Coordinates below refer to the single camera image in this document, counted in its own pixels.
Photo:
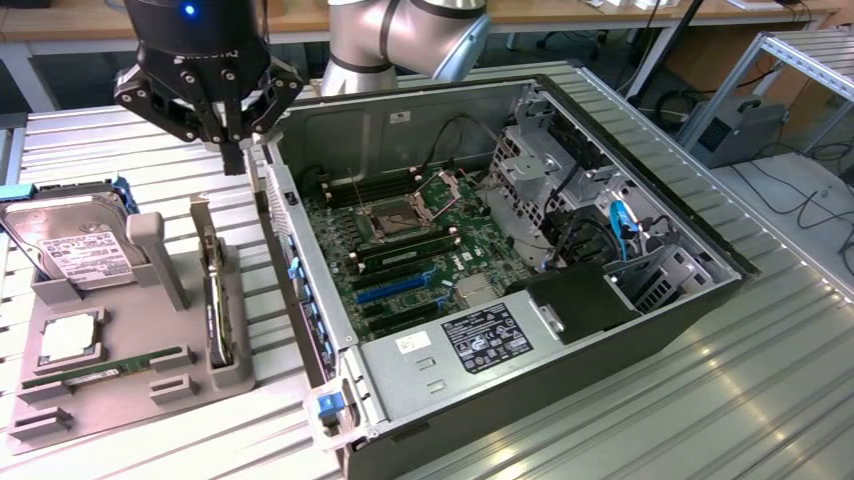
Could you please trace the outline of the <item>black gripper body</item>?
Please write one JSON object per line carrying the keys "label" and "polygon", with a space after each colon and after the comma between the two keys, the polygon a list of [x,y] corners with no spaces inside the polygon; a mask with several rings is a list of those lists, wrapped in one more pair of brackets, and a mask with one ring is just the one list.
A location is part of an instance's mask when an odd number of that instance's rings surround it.
{"label": "black gripper body", "polygon": [[252,1],[126,1],[137,65],[172,95],[192,86],[210,102],[257,89],[270,64]]}

